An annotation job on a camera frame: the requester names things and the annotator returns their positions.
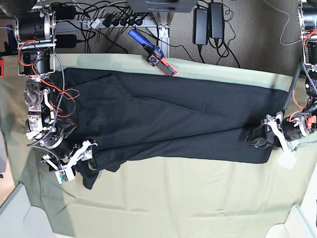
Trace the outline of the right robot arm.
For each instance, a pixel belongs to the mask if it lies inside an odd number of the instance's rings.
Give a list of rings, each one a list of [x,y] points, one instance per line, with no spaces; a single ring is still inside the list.
[[[73,143],[68,139],[77,125],[66,121],[68,116],[61,114],[63,99],[74,100],[66,90],[65,73],[61,74],[61,87],[50,81],[55,64],[61,63],[55,52],[56,8],[42,0],[2,0],[0,9],[15,19],[11,31],[17,42],[18,75],[28,79],[24,97],[30,146],[47,152],[42,162],[48,163],[57,175],[73,174],[80,161],[86,162],[90,170],[95,169],[93,147],[96,142]]]

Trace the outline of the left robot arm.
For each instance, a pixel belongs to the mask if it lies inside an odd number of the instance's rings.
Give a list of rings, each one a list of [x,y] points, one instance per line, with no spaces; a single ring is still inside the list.
[[[296,151],[303,143],[295,141],[317,131],[317,2],[298,2],[302,55],[296,67],[283,109],[275,116],[266,115],[261,124],[250,131],[245,141],[256,148],[281,147],[284,152]],[[304,106],[295,98],[295,86],[300,73],[305,75]]]

